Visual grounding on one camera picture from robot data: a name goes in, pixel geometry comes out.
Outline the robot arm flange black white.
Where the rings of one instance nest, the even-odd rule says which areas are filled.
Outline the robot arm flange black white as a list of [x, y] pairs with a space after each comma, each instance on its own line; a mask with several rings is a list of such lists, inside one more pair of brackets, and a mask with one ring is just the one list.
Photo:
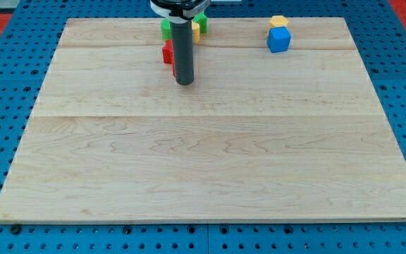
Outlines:
[[172, 23], [186, 23], [202, 13], [210, 0], [150, 0], [150, 6], [157, 15]]

